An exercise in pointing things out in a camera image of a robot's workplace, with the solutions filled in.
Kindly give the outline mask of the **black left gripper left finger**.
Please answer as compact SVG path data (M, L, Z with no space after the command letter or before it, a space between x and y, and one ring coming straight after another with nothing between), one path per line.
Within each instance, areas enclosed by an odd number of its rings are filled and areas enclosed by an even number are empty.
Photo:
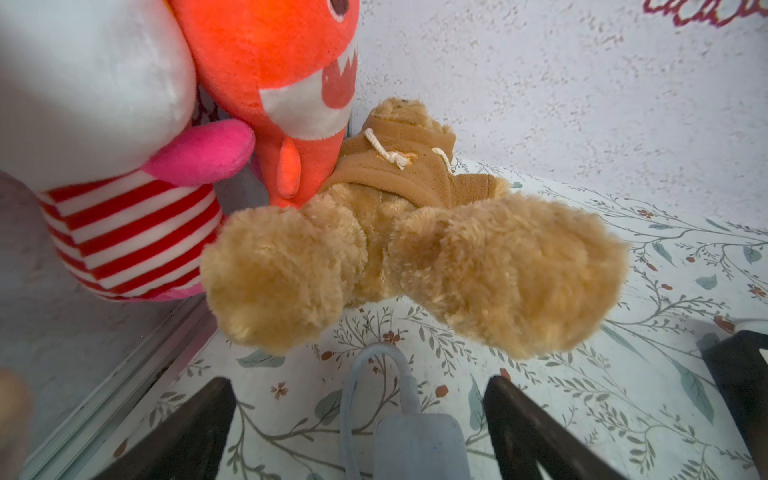
M214 479L235 408L231 381L213 378L95 480Z

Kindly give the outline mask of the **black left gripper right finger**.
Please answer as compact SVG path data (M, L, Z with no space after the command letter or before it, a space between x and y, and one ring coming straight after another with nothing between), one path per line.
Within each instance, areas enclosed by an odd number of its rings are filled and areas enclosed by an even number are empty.
M505 480L625 479L502 376L489 379L483 410Z

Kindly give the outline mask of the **light blue power strip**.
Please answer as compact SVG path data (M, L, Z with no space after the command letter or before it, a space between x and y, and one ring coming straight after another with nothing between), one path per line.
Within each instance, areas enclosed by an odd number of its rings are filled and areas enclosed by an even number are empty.
M397 414L374 433L375 480L469 480L463 433L447 414Z

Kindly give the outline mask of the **striped black white object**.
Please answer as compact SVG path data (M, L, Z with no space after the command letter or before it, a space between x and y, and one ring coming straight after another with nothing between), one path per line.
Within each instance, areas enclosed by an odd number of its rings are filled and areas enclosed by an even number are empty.
M702 358L753 458L767 478L767 335L740 331L702 351Z

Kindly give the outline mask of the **brown teddy bear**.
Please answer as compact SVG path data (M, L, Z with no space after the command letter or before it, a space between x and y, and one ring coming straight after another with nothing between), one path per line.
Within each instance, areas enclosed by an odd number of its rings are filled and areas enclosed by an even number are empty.
M516 359L586 340L619 299L626 243L595 214L453 173L455 142L422 102L392 97L303 206L231 215L201 262L219 328L278 354L345 308L406 296Z

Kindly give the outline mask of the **black faced striped plush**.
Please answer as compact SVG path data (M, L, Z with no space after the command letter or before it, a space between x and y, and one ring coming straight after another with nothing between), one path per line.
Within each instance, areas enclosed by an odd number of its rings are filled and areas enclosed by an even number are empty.
M1 169L37 197L71 274L110 301L202 292L214 186L253 130L194 125L197 77L165 1L1 5Z

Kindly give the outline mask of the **orange plush toy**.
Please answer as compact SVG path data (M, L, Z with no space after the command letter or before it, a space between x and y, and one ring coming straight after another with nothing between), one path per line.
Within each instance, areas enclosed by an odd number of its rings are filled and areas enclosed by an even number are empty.
M189 0L170 7L201 85L254 131L252 168L271 204L305 204L333 172L350 120L360 2Z

